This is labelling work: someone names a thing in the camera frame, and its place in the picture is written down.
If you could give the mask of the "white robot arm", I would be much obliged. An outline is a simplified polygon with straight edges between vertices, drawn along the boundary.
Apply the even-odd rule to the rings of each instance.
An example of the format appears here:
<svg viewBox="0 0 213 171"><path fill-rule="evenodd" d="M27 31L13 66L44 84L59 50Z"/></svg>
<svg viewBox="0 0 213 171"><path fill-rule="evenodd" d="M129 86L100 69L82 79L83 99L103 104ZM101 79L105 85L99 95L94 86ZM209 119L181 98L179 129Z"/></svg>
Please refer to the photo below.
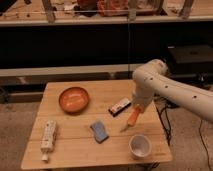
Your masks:
<svg viewBox="0 0 213 171"><path fill-rule="evenodd" d="M159 94L213 124L213 92L169 79L167 69L163 61L154 59L133 72L134 103L145 110L154 95Z"/></svg>

